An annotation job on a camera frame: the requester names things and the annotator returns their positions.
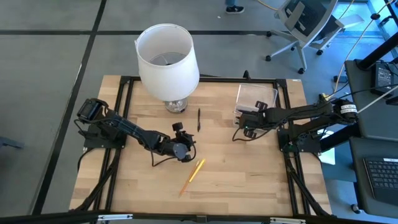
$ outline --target glass lamp base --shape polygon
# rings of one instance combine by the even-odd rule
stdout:
[[[171,113],[182,113],[188,106],[188,100],[185,98],[182,100],[165,101],[164,105],[166,106],[166,109]]]

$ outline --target wooden tabletop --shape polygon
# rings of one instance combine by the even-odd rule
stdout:
[[[98,98],[114,105],[119,80],[120,76],[105,76]],[[287,80],[287,84],[291,106],[306,105],[301,81]],[[263,85],[272,88],[271,84]],[[141,82],[134,82],[128,120],[169,136],[174,136],[172,124],[182,122],[184,130],[195,135],[197,158],[188,163],[170,160],[151,167],[150,153],[134,138],[127,138],[121,153],[112,211],[291,216],[284,159],[275,130],[252,142],[231,140],[236,130],[233,110],[238,88],[238,83],[201,82],[189,96],[187,110],[172,114],[162,101],[148,94]],[[280,97],[284,106],[283,95]],[[201,109],[199,133],[198,108]],[[79,206],[98,182],[103,155],[104,149],[95,149],[83,158],[70,208]],[[155,162],[164,158],[155,155]],[[189,173],[197,161],[204,158],[206,163],[179,198]],[[331,212],[319,160],[306,153],[301,153],[301,158],[308,189],[320,205]],[[104,207],[106,189],[107,186],[100,208]],[[299,211],[303,213],[297,186],[296,195]]]

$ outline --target lamp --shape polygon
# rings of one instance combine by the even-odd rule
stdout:
[[[174,24],[146,29],[136,40],[139,76],[147,91],[172,113],[187,107],[199,82],[199,69],[189,32]]]

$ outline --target shoe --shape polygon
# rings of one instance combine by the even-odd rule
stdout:
[[[242,6],[227,7],[225,12],[227,14],[240,14],[240,13],[244,12],[244,7],[242,7]]]

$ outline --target computer keyboard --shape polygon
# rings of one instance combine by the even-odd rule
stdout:
[[[398,159],[364,159],[366,172],[376,200],[398,205]]]

